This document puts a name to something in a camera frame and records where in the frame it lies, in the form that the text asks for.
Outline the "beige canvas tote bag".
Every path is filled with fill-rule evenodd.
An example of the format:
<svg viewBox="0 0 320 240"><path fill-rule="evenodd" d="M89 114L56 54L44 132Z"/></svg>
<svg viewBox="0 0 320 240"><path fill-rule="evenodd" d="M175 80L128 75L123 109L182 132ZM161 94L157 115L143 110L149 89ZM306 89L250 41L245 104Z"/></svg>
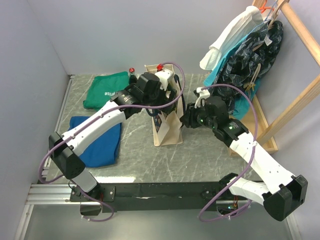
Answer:
<svg viewBox="0 0 320 240"><path fill-rule="evenodd" d="M145 65L145 70L149 73L155 74L158 65ZM174 72L173 79L169 82L170 87L179 95L182 90L179 76L175 73L172 64L164 66ZM152 132L153 142L156 147L165 145L181 144L183 142L180 118L185 113L185 100L181 96L174 104L170 105L165 112L159 110L151 110L152 116Z"/></svg>

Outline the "red cap cola bottle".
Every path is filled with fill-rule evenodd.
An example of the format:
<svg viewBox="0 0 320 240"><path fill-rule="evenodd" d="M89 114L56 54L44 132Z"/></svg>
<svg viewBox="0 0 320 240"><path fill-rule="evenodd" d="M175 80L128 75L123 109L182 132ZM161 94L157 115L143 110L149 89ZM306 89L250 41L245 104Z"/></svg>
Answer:
<svg viewBox="0 0 320 240"><path fill-rule="evenodd" d="M135 69L133 67L129 68L129 79L128 84L135 84L137 82L137 76L135 74Z"/></svg>

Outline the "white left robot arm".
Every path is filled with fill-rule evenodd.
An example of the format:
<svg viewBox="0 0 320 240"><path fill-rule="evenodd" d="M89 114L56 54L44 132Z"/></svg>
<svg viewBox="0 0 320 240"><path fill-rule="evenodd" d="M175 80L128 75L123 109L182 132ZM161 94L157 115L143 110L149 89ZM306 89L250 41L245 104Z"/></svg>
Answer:
<svg viewBox="0 0 320 240"><path fill-rule="evenodd" d="M82 195L88 201L99 197L100 188L80 155L106 131L139 113L141 106L168 107L177 93L170 85L173 80L171 70L145 72L136 83L116 92L99 111L77 127L63 135L50 135L51 159L66 179L82 189Z"/></svg>

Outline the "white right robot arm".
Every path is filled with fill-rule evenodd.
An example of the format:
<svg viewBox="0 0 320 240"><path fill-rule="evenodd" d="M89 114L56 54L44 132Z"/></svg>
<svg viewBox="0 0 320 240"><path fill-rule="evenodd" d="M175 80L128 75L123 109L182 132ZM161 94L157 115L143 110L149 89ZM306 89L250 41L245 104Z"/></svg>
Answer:
<svg viewBox="0 0 320 240"><path fill-rule="evenodd" d="M189 103L180 121L187 128L207 127L215 137L236 152L262 179L261 183L230 173L220 180L217 193L201 210L203 213L220 196L240 196L259 203L281 222L305 202L308 181L281 166L241 121L229 117L225 102L217 96Z"/></svg>

